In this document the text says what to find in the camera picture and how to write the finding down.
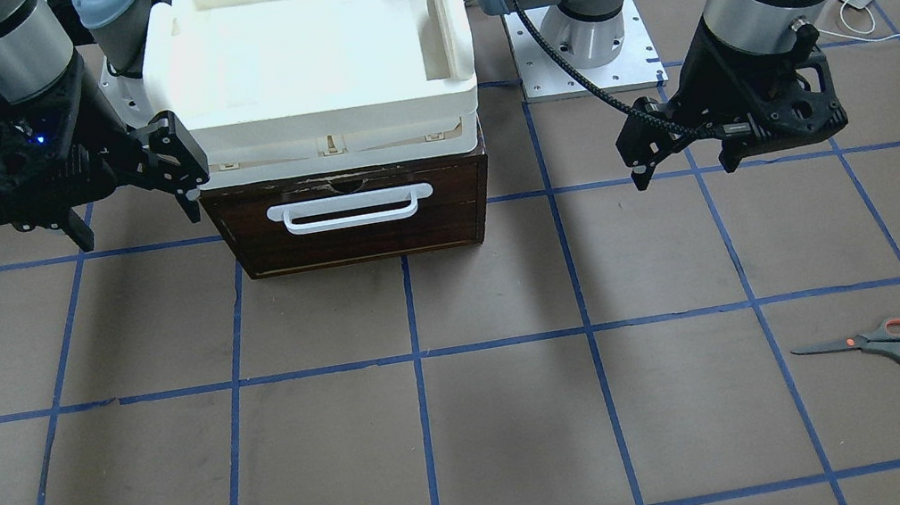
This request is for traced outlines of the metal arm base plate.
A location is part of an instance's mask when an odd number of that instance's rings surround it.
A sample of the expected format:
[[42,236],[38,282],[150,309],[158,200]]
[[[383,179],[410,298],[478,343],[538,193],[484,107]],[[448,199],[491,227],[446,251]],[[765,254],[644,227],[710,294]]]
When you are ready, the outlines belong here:
[[[634,0],[624,0],[611,19],[594,23],[570,19],[555,5],[526,13],[561,58],[607,92],[629,92],[669,79]],[[546,55],[519,16],[511,13],[503,21],[529,103],[587,95],[578,80]]]

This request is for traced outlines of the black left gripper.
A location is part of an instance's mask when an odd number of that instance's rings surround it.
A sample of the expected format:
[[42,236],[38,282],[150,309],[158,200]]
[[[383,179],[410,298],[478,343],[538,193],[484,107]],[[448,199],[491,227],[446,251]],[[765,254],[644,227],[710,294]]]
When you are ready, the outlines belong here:
[[787,52],[758,55],[724,44],[705,22],[698,24],[679,90],[668,103],[668,116],[680,130],[630,115],[616,139],[639,191],[647,189],[659,162],[689,146],[689,131],[681,125],[723,132],[735,124],[737,134],[725,136],[718,156],[727,174],[749,156],[819,144],[847,127],[817,29],[802,21],[785,32]]

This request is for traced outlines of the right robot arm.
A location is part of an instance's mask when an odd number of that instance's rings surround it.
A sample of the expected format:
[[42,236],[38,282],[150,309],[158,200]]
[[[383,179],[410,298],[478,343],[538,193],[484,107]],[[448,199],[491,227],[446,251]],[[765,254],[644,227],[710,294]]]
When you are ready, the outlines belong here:
[[128,185],[200,221],[207,158],[175,114],[154,116],[121,118],[46,0],[0,0],[0,226],[58,230],[88,252],[78,206]]

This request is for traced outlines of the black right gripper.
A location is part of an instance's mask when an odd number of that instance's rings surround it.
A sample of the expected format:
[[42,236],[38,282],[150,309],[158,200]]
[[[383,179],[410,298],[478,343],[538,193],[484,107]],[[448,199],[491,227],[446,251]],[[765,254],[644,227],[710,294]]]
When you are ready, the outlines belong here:
[[206,153],[175,113],[154,116],[128,131],[79,52],[29,100],[9,103],[0,93],[0,225],[58,230],[92,252],[95,232],[76,206],[106,199],[126,169],[130,184],[172,195],[189,222],[200,223]]

